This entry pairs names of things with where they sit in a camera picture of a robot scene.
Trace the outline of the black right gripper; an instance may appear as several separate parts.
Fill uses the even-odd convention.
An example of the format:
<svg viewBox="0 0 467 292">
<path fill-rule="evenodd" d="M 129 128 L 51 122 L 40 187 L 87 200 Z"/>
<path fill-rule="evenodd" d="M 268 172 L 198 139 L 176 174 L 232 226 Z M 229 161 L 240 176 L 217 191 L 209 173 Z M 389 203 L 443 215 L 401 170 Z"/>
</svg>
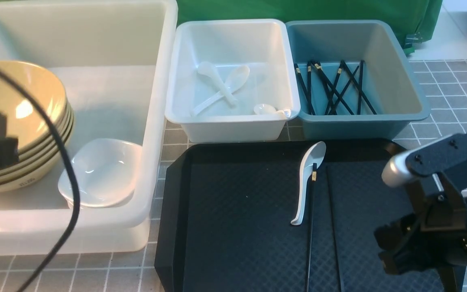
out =
<svg viewBox="0 0 467 292">
<path fill-rule="evenodd" d="M 467 197 L 453 191 L 420 195 L 414 212 L 374 230 L 384 272 L 467 266 Z"/>
</svg>

